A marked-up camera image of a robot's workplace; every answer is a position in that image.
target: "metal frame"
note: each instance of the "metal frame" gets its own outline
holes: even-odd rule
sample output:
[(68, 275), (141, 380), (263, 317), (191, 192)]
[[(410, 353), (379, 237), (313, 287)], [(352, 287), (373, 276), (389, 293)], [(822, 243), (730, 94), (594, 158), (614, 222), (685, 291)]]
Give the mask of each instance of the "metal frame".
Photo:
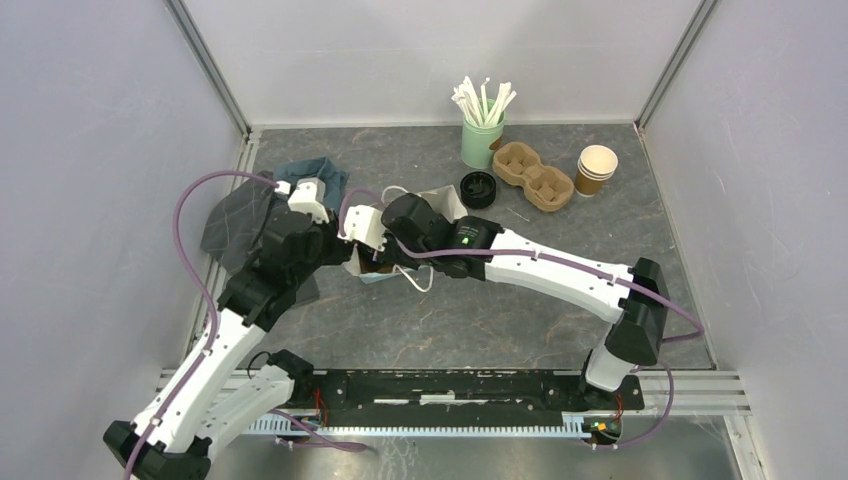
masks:
[[(247, 143), (245, 143), (244, 148), (239, 155), (239, 159), (238, 162), (236, 162), (234, 170), (238, 170), (240, 172), (253, 171), (253, 164), (256, 162), (256, 153), (259, 150), (259, 139), (261, 137), (262, 130), (254, 130), (250, 133), (247, 138)], [(233, 177), (233, 180), (227, 187), (226, 193), (232, 192), (245, 181), (246, 179), (244, 177)], [(218, 265), (218, 262), (213, 260), (211, 256), (207, 256), (207, 258), (208, 261), (205, 268), (206, 275), (203, 277), (204, 284), (206, 285), (206, 288), (209, 289), (212, 297), (218, 298), (224, 290), (224, 282), (227, 280), (227, 271)], [(186, 352), (186, 355), (188, 355), (191, 351), (194, 346), (194, 342), (203, 334), (203, 323), (206, 319), (206, 303), (203, 301), (202, 296), (197, 296), (192, 312), (193, 327), (185, 344), (184, 351)]]
[[(156, 391), (164, 389), (176, 370), (163, 370)], [(580, 372), (563, 370), (563, 375), (579, 375)], [(720, 416), (747, 417), (751, 407), (742, 381), (736, 372), (715, 370), (672, 370), (674, 376), (674, 416)], [(642, 384), (645, 409), (626, 411), (625, 415), (655, 416), (661, 413), (668, 402), (668, 379), (663, 370), (645, 370), (638, 373)], [(224, 382), (214, 402), (220, 402), (249, 382), (246, 370), (234, 370)], [(590, 411), (580, 415), (604, 415), (612, 412)]]
[[(674, 245), (680, 245), (680, 238), (677, 235), (677, 229), (674, 227), (674, 217), (672, 217), (671, 209), (668, 208), (668, 202), (666, 202), (666, 194), (663, 190), (662, 184), (660, 183), (660, 179), (657, 176), (657, 173), (654, 171), (653, 164), (651, 163), (651, 155), (648, 153), (648, 146), (645, 144), (645, 132), (639, 128), (638, 125), (634, 124), (634, 130), (636, 131), (636, 136), (639, 137), (639, 143), (642, 145), (642, 154), (645, 155), (645, 158), (648, 160), (648, 168), (651, 169), (651, 175), (654, 177), (654, 182), (657, 184), (657, 191), (660, 193), (660, 202), (662, 202), (663, 210), (666, 212), (666, 220), (668, 220), (669, 231), (671, 232), (671, 237), (674, 239)], [(689, 272), (689, 264), (686, 262), (686, 256), (683, 250), (678, 250), (678, 254), (680, 255), (680, 260), (683, 264), (683, 275), (686, 278), (686, 285), (691, 289), (692, 283), (692, 275)], [(704, 315), (704, 310), (701, 308), (701, 303), (695, 301), (695, 313), (698, 318), (707, 318)], [(707, 357), (710, 359), (710, 363), (719, 369), (722, 368), (730, 368), (729, 365), (724, 365), (719, 361), (719, 358), (715, 355), (715, 346), (713, 345), (713, 338), (710, 335), (709, 329), (704, 331), (704, 341), (707, 343)]]
[(212, 88), (215, 89), (215, 93), (218, 94), (218, 97), (224, 103), (224, 107), (227, 109), (227, 113), (230, 115), (230, 119), (232, 119), (233, 124), (235, 124), (236, 128), (238, 128), (242, 135), (246, 137), (251, 133), (250, 124), (247, 122), (247, 119), (239, 108), (238, 102), (236, 102), (233, 93), (227, 86), (227, 82), (224, 81), (224, 77), (221, 75), (218, 65), (215, 64), (215, 59), (212, 58), (212, 53), (209, 51), (209, 47), (207, 47), (206, 42), (203, 41), (203, 37), (200, 35), (200, 31), (197, 29), (197, 25), (195, 25), (194, 20), (192, 20), (191, 14), (188, 12), (188, 8), (185, 6), (185, 3), (183, 0), (164, 1), (168, 10), (171, 12), (171, 15), (174, 16), (174, 21), (177, 22), (177, 26), (180, 27), (180, 31), (183, 32), (183, 36), (185, 36), (188, 46), (194, 53), (195, 58), (197, 58), (198, 63), (200, 63), (203, 73), (206, 74), (206, 78), (209, 79), (209, 83), (212, 84)]
[(769, 474), (754, 435), (753, 421), (753, 417), (724, 417), (742, 480), (767, 480)]
[(718, 3), (719, 0), (701, 0), (701, 3), (695, 10), (695, 14), (692, 16), (692, 20), (690, 20), (689, 25), (686, 26), (683, 36), (677, 43), (677, 47), (675, 47), (674, 52), (671, 54), (671, 58), (669, 58), (659, 80), (657, 80), (657, 84), (648, 96), (648, 101), (645, 103), (645, 106), (642, 107), (642, 112), (639, 113), (639, 117), (636, 118), (636, 127), (638, 129), (644, 129), (648, 122), (650, 122), (651, 117), (657, 110), (657, 106), (662, 101), (665, 93), (671, 86), (672, 81), (674, 81), (674, 78), (680, 71), (680, 67), (683, 65), (683, 62), (689, 56), (689, 52), (692, 50), (695, 40), (697, 40), (698, 36), (701, 34), (704, 25), (707, 23), (707, 20), (709, 20)]

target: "black lid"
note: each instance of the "black lid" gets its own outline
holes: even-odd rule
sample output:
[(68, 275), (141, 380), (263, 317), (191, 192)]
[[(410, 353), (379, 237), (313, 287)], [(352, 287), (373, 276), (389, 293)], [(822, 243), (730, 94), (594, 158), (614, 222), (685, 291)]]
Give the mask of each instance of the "black lid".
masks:
[(459, 182), (459, 198), (471, 209), (486, 208), (495, 201), (495, 177), (486, 172), (471, 172)]

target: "paper cup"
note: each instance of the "paper cup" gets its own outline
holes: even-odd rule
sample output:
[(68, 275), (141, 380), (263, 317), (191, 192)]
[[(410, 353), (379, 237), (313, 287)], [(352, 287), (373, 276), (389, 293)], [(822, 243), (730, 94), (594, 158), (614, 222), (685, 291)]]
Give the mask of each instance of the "paper cup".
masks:
[(574, 189), (584, 197), (598, 193), (618, 168), (618, 156), (603, 145), (590, 145), (580, 153)]

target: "white enclosure wall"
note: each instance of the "white enclosure wall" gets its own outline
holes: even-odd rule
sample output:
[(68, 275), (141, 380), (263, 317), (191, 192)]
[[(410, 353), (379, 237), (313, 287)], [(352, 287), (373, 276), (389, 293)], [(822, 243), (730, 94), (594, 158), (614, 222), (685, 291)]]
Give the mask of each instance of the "white enclosure wall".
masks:
[(844, 478), (848, 4), (722, 2), (647, 127), (721, 363), (775, 479)]
[(186, 0), (253, 124), (458, 122), (452, 88), (512, 81), (509, 121), (628, 122), (698, 0)]
[[(0, 7), (0, 478), (119, 478), (101, 437), (190, 328), (182, 189), (241, 141), (164, 2)], [(189, 256), (224, 192), (190, 201)]]

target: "gray mat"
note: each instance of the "gray mat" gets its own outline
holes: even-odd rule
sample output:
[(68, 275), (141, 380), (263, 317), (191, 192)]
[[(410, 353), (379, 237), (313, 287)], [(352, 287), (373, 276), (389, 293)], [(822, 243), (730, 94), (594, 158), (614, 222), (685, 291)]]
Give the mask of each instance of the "gray mat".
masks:
[[(498, 197), (473, 212), (539, 243), (605, 262), (640, 256), (662, 265), (672, 299), (693, 300), (647, 159), (629, 125), (507, 126), (504, 141), (533, 147), (547, 165), (574, 177), (590, 144), (619, 156), (618, 171), (594, 198), (562, 210), (537, 210), (518, 188), (498, 180)], [(351, 173), (348, 188), (402, 185), (420, 191), (458, 187), (471, 171), (459, 158), (459, 127), (345, 128), (263, 132), (255, 171), (329, 156)], [(426, 275), (419, 274), (426, 284)], [(440, 274), (429, 293), (403, 278), (365, 285), (341, 267), (315, 275), (321, 299), (283, 315), (256, 349), (288, 348), (316, 367), (578, 369), (606, 324), (588, 312), (521, 287), (452, 280)], [(669, 314), (666, 335), (691, 331)], [(663, 349), (674, 368), (710, 368), (703, 340)]]

